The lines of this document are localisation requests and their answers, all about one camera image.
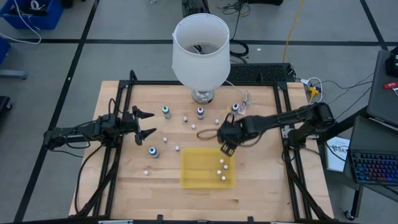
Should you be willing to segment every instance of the concrete floor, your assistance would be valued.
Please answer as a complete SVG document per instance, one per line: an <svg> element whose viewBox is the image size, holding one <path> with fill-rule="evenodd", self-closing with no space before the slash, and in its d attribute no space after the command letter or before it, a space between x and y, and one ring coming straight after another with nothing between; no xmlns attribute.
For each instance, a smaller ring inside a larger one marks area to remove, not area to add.
<svg viewBox="0 0 398 224"><path fill-rule="evenodd" d="M210 11L220 16L234 31L236 16L226 16L216 6L232 0L209 0ZM239 20L236 39L286 40L298 0L285 0L280 6L252 5L251 14ZM398 40L394 19L396 0L366 0L383 39ZM1 69L25 70L27 80L0 79L0 95L12 98L14 109L0 129L0 223L12 222L32 172L57 104L72 59L86 26L94 0L75 1L64 10L55 30L41 30L45 39L70 39L69 44L12 44ZM182 18L180 0L160 0L149 5L146 0L101 0L95 12L87 39L170 40L177 22ZM0 20L0 31L17 38L34 38L28 30L15 30ZM318 77L333 80L342 86L353 85L374 70L377 44L347 46L347 41L375 43L378 41L360 0L306 0L291 40L325 41L314 45L291 45L287 52L300 78ZM283 45L249 45L249 63L279 63ZM171 69L170 44L85 44L57 126L82 123L93 116L103 80L127 79L134 69L140 80L176 80ZM358 99L369 87L350 90L331 105L335 116ZM330 102L343 91L333 84L324 85ZM368 95L345 113L346 118L367 104ZM66 154L48 153L24 220L67 217L81 159ZM341 211L350 209L354 191L328 181L335 217L347 221ZM365 190L360 223L396 222L397 204L388 198Z"/></svg>

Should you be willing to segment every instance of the lamp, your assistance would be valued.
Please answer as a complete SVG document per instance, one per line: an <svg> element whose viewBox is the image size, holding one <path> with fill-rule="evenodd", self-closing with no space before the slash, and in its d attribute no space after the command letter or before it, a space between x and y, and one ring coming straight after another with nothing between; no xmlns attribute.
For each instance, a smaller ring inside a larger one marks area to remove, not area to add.
<svg viewBox="0 0 398 224"><path fill-rule="evenodd" d="M202 51L213 50L201 54L198 46ZM206 13L180 21L173 33L172 68L178 80L192 89L192 98L197 103L209 103L214 90L224 83L231 70L226 23Z"/></svg>

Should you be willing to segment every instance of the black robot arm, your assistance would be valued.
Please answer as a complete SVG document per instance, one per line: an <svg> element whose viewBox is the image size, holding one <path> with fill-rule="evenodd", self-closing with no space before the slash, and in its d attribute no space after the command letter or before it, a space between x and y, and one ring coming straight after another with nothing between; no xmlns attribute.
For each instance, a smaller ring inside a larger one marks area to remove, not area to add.
<svg viewBox="0 0 398 224"><path fill-rule="evenodd" d="M54 128L44 133L44 148L53 150L73 142L99 141L101 144L111 144L115 142L117 136L128 133L136 134L136 144L140 146L146 137L156 131L156 128L141 131L139 118L150 118L153 115L133 106L132 113L125 113L123 119L115 117L114 114L106 114L97 120L73 128Z"/></svg>
<svg viewBox="0 0 398 224"><path fill-rule="evenodd" d="M304 122L300 128L293 129L288 133L289 146L298 148L305 144L308 135L315 131L326 130L334 123L333 115L326 103L314 103L278 115L246 116L235 122L234 118L232 121L228 121L229 115L217 130L218 142L222 144L221 150L229 156L233 155L238 146L249 147L257 143L268 129ZM257 141L253 144L243 144L255 138Z"/></svg>

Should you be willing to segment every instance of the wooden table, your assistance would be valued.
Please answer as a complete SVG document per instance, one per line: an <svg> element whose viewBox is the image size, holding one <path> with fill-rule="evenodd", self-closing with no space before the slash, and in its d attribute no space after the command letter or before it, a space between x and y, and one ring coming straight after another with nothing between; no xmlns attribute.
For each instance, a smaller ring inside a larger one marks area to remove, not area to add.
<svg viewBox="0 0 398 224"><path fill-rule="evenodd" d="M108 101L116 96L117 87L118 82L103 82L94 118L108 112ZM293 110L307 104L301 83L289 83L288 87ZM248 90L256 101L255 105L249 106L246 115L276 114L272 87L238 88L242 92ZM255 146L237 148L235 188L183 189L180 186L180 152L175 150L175 146L182 149L190 146L216 147L218 143L215 139L201 141L197 139L196 132L215 128L215 119L223 122L231 105L241 100L242 95L233 87L221 86L215 91L214 100L209 105L203 105L205 118L198 120L198 105L193 102L188 88L182 85L133 86L130 105L137 105L142 111L155 114L152 118L141 120L141 128L157 128L157 131L142 146L136 145L133 134L125 136L111 218L153 220L158 214L163 214L165 220L245 221L248 216L253 216L255 221L293 221L287 173L281 159L281 136L277 128L268 130ZM164 118L164 105L170 108L172 119ZM188 118L188 123L183 122L184 116ZM192 124L197 126L197 130L191 129ZM167 137L167 144L162 141L163 137ZM158 159L148 153L152 146L160 152ZM86 150L85 158L96 147L98 144L92 144ZM307 147L318 151L315 141L307 141ZM83 169L79 208L98 186L104 151L101 149L95 154ZM320 157L308 151L301 151L301 156L308 191L325 213L333 217ZM144 174L145 170L149 171L148 176ZM305 217L301 194L296 191L300 216ZM105 190L102 211L107 196L108 191ZM73 206L70 213L75 213Z"/></svg>

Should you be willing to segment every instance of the yellow plastic tray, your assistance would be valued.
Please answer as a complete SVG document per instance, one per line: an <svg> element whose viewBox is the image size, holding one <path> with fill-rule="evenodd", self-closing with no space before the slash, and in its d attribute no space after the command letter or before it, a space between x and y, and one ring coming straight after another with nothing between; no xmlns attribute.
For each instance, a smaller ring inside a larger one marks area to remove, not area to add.
<svg viewBox="0 0 398 224"><path fill-rule="evenodd" d="M186 188L232 188L235 186L235 159L219 147L188 147L182 149L181 186Z"/></svg>

